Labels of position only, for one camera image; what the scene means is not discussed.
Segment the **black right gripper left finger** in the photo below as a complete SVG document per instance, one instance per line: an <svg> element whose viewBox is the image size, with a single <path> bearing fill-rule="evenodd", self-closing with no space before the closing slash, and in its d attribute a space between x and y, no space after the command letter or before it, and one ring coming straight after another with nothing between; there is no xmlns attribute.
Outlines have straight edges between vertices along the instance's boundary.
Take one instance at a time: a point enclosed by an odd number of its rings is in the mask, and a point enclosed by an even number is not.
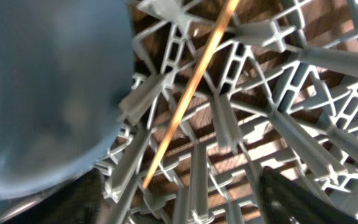
<svg viewBox="0 0 358 224"><path fill-rule="evenodd" d="M8 224L94 224L102 203L102 173L93 169L29 210L5 222Z"/></svg>

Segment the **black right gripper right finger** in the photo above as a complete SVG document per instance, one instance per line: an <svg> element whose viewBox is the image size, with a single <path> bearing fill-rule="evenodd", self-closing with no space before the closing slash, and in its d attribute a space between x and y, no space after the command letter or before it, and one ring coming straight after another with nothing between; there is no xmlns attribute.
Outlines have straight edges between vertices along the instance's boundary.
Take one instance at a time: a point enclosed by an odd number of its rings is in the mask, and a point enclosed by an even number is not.
<svg viewBox="0 0 358 224"><path fill-rule="evenodd" d="M342 223L358 220L288 180L271 167L264 167L257 182L258 208L265 223Z"/></svg>

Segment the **dark blue bowl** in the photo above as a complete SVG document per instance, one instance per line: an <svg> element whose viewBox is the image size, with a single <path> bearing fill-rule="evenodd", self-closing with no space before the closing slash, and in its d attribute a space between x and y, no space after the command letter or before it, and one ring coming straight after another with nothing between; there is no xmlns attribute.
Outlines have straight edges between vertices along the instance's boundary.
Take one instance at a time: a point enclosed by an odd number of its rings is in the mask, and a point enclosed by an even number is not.
<svg viewBox="0 0 358 224"><path fill-rule="evenodd" d="M117 137L133 72L126 1L0 1L0 199L89 170Z"/></svg>

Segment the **wooden chopstick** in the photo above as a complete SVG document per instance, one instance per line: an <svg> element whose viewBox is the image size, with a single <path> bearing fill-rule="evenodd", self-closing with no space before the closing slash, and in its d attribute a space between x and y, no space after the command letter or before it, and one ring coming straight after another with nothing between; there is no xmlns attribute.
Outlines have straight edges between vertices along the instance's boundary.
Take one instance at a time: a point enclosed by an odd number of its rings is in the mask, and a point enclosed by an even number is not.
<svg viewBox="0 0 358 224"><path fill-rule="evenodd" d="M152 163L147 171L147 175L145 176L144 182L142 184L143 189L146 189L149 186L155 172L157 171L158 165L162 161L163 156L172 140L172 137L181 123L185 111L190 104L190 101L198 85L200 84L200 81L225 33L226 27L228 26L231 17L236 11L236 7L238 6L239 2L240 0L227 0L221 12L219 13L219 17L215 23L215 28L209 35L204 52L197 61L195 69L193 70L193 76L190 78L186 85L185 91L177 104L177 108L169 122L169 125L163 135L163 139L160 142L158 150L154 155Z"/></svg>

